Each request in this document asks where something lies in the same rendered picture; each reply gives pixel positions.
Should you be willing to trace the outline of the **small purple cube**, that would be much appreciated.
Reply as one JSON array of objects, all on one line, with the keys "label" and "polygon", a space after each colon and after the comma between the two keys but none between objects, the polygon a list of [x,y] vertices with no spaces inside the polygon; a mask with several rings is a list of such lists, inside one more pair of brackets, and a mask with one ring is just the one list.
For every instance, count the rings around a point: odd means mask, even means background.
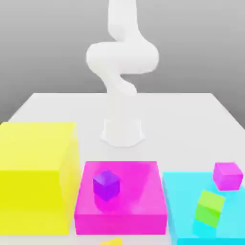
[{"label": "small purple cube", "polygon": [[109,201],[120,192],[120,179],[106,170],[93,177],[93,192],[104,201]]}]

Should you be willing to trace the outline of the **small pink cube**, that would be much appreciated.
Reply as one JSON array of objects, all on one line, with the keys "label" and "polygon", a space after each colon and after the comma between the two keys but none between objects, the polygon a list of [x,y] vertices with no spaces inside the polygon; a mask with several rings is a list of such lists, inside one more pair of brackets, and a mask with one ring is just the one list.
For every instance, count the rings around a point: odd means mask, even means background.
[{"label": "small pink cube", "polygon": [[235,162],[216,162],[212,179],[219,191],[238,191],[244,174]]}]

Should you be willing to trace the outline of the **small yellow cube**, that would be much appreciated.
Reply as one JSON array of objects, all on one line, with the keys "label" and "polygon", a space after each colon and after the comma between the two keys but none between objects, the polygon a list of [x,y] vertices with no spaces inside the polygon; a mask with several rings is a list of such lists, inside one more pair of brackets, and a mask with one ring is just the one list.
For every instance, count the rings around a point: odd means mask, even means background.
[{"label": "small yellow cube", "polygon": [[109,241],[100,242],[100,245],[123,245],[121,238],[114,238]]}]

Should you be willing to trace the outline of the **small green cube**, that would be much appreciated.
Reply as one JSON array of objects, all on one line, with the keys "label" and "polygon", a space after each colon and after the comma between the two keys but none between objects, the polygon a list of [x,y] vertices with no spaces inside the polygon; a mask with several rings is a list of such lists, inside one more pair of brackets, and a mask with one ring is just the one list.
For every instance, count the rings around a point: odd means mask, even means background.
[{"label": "small green cube", "polygon": [[217,228],[225,197],[203,190],[197,202],[195,220]]}]

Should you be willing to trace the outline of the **large magenta box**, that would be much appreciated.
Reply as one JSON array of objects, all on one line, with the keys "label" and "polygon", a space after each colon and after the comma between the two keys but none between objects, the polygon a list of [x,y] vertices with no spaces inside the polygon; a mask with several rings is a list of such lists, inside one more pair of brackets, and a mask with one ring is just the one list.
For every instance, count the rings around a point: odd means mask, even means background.
[{"label": "large magenta box", "polygon": [[[120,192],[104,201],[93,177],[109,170]],[[165,235],[167,207],[156,161],[87,161],[74,212],[78,235]]]}]

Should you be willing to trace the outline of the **large cyan box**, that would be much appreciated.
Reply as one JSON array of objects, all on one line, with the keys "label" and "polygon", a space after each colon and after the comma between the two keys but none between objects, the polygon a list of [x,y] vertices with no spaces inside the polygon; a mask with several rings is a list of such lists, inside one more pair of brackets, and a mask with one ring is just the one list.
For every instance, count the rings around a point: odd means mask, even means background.
[{"label": "large cyan box", "polygon": [[[245,187],[219,191],[211,172],[165,172],[163,190],[172,245],[245,245]],[[203,190],[224,196],[217,228],[195,220]]]}]

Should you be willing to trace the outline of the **large yellow box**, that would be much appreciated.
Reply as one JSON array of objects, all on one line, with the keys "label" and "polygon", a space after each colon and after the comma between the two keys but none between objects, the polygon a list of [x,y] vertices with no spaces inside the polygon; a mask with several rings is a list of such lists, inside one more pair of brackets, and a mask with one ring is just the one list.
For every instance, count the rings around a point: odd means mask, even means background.
[{"label": "large yellow box", "polygon": [[0,235],[67,235],[81,170],[74,122],[0,125]]}]

